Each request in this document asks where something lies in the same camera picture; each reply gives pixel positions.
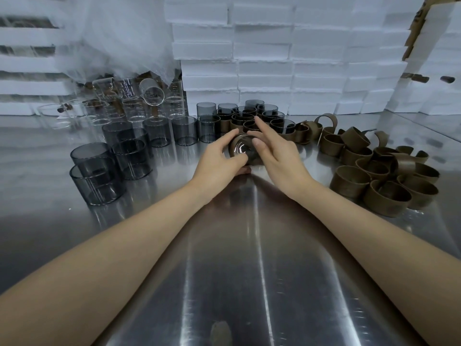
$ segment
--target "transparent plastic sheet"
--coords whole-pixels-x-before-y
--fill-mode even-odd
[[[171,25],[164,0],[64,0],[43,3],[65,44],[56,47],[57,66],[77,82],[111,73],[125,78],[152,71],[169,84],[173,59]]]

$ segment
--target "hand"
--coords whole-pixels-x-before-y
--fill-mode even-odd
[[[234,176],[251,173],[251,168],[245,166],[248,161],[245,153],[230,159],[223,154],[224,148],[237,135],[238,129],[234,129],[208,145],[195,169],[190,182],[206,197],[207,203],[221,192]]]
[[[299,197],[299,189],[314,179],[306,170],[294,142],[283,139],[259,117],[255,117],[259,131],[248,131],[269,177],[291,199]]]

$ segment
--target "right hand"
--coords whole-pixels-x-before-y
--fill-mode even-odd
[[[300,189],[314,181],[304,166],[294,142],[287,141],[271,129],[259,117],[255,117],[259,131],[248,131],[269,177],[282,192],[296,200]]]

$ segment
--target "stainless steel table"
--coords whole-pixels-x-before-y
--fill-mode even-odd
[[[390,146],[429,153],[442,174],[437,201],[390,221],[461,258],[460,144],[389,112],[338,119],[340,128],[376,127]],[[34,117],[0,118],[0,292],[180,188],[206,147],[155,149],[152,174],[128,182],[118,201],[89,208],[68,175],[69,152],[89,135],[39,126]],[[314,145],[299,151],[328,185],[337,161]],[[209,345],[212,326],[225,322],[234,345],[423,345],[331,233],[276,190],[263,167],[253,172],[186,224],[96,344]]]

